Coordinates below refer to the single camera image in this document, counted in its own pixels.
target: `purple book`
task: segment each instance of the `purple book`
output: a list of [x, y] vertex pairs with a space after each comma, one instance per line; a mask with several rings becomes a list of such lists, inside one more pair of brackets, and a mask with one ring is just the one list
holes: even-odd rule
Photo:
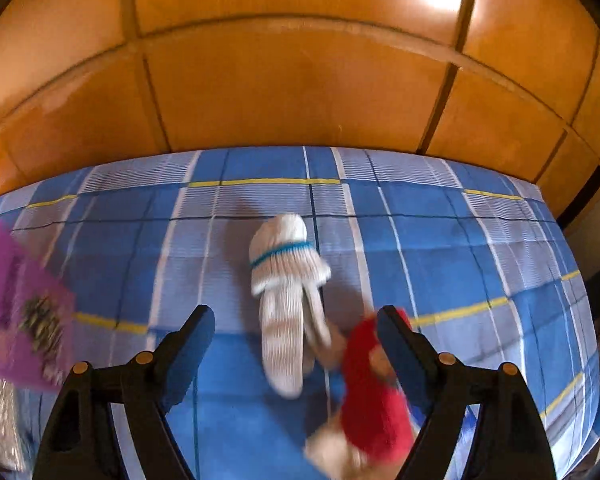
[[0, 225], [0, 377], [59, 390], [73, 363], [74, 301]]

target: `yellow stripe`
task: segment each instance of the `yellow stripe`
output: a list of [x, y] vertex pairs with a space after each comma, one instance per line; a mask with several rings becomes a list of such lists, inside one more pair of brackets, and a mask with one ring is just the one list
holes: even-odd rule
[[549, 404], [546, 407], [546, 410], [544, 410], [544, 412], [540, 413], [540, 417], [541, 418], [546, 418], [546, 416], [551, 413], [555, 407], [560, 404], [560, 401], [564, 399], [564, 397], [567, 396], [567, 394], [574, 389], [575, 385], [578, 383], [579, 380], [582, 379], [582, 372], [580, 372], [579, 374], [577, 374], [574, 378], [573, 381], [571, 381], [569, 384], [567, 384], [567, 387], [561, 391], [560, 395], [558, 395], [557, 397], [555, 397], [554, 402], [552, 402], [551, 404]]
[[109, 330], [122, 330], [122, 332], [132, 332], [134, 334], [146, 334], [149, 330], [147, 325], [131, 323], [130, 321], [120, 321], [116, 324], [115, 319], [107, 319], [106, 317], [94, 316], [84, 312], [75, 312], [74, 318], [82, 323], [101, 326]]
[[494, 196], [496, 198], [508, 198], [509, 200], [522, 200], [522, 197], [518, 195], [503, 195], [489, 191], [478, 191], [477, 189], [465, 189], [464, 192], [470, 195]]
[[337, 178], [244, 178], [241, 180], [208, 180], [189, 182], [188, 187], [239, 186], [240, 184], [339, 184]]
[[459, 317], [472, 316], [473, 314], [478, 314], [478, 312], [483, 312], [485, 310], [488, 310], [489, 308], [494, 308], [497, 306], [503, 306], [507, 303], [509, 303], [509, 300], [503, 296], [500, 298], [496, 298], [495, 300], [483, 301], [481, 303], [472, 304], [470, 306], [462, 306], [453, 310], [447, 310], [446, 312], [438, 312], [436, 314], [427, 314], [426, 316], [419, 316], [410, 319], [410, 322], [413, 327], [429, 326], [443, 321], [457, 319]]
[[27, 208], [29, 207], [42, 207], [43, 205], [53, 205], [53, 204], [57, 204], [58, 202], [62, 202], [62, 200], [71, 200], [72, 198], [76, 198], [77, 195], [65, 195], [65, 196], [61, 196], [60, 198], [56, 198], [55, 200], [49, 200], [48, 202], [36, 202], [35, 204], [29, 204], [27, 205]]
[[74, 318], [80, 322], [101, 326], [103, 328], [109, 328], [110, 330], [113, 330], [116, 327], [115, 319], [106, 319], [105, 317], [94, 316], [93, 314], [85, 314], [84, 312], [74, 313]]
[[576, 276], [577, 276], [579, 273], [580, 273], [580, 271], [579, 271], [579, 270], [574, 270], [573, 272], [570, 272], [569, 274], [565, 274], [565, 275], [562, 277], [562, 280], [563, 280], [564, 282], [566, 282], [567, 280], [570, 280], [571, 278], [575, 278], [575, 277], [576, 277]]
[[223, 186], [238, 184], [339, 184], [337, 178], [244, 178], [242, 180], [225, 180]]
[[189, 182], [187, 187], [211, 187], [219, 186], [219, 180], [207, 180], [206, 182]]
[[122, 332], [132, 332], [134, 334], [146, 334], [149, 330], [149, 327], [139, 323], [131, 323], [130, 321], [120, 321], [116, 327], [116, 330], [122, 330]]

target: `blue plaid bedsheet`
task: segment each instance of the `blue plaid bedsheet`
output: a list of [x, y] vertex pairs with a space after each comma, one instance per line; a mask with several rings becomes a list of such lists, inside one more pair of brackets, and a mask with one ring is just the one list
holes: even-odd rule
[[[214, 310], [217, 335], [168, 416], [196, 477], [212, 480], [321, 478], [302, 444], [342, 398], [342, 378], [316, 368], [298, 400], [277, 396], [250, 295], [251, 236], [284, 212], [304, 217], [331, 266], [324, 307], [341, 329], [365, 307], [394, 304], [439, 351], [481, 367], [516, 363], [559, 477], [595, 442], [589, 303], [532, 184], [403, 153], [234, 148], [85, 168], [0, 197], [0, 221], [77, 295], [77, 360], [126, 362], [197, 304]], [[22, 392], [34, 439], [52, 403]], [[142, 478], [124, 412], [114, 412], [130, 476]], [[467, 411], [449, 478], [461, 475], [476, 415]]]

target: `gold screw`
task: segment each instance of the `gold screw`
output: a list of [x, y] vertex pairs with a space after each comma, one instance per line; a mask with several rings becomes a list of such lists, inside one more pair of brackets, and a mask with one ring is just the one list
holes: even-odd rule
[[504, 363], [502, 365], [502, 371], [507, 375], [515, 375], [518, 373], [518, 367], [513, 363]]
[[136, 356], [136, 363], [139, 365], [147, 365], [154, 360], [154, 354], [152, 352], [140, 352]]
[[438, 359], [443, 365], [451, 366], [456, 364], [456, 356], [450, 352], [442, 352], [438, 354]]
[[77, 374], [77, 375], [85, 373], [88, 369], [89, 369], [89, 365], [87, 363], [85, 363], [84, 361], [80, 361], [79, 363], [76, 363], [74, 365], [74, 367], [72, 368], [72, 370], [74, 371], [74, 374]]

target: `red cloth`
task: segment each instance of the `red cloth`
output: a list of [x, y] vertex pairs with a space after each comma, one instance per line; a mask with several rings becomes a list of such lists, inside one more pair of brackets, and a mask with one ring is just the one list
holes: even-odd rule
[[[404, 311], [397, 311], [409, 325]], [[342, 360], [347, 390], [340, 416], [351, 444], [374, 462], [394, 462], [411, 450], [413, 432], [404, 394], [383, 383], [369, 365], [369, 353], [379, 344], [375, 317], [360, 322], [349, 336]]]

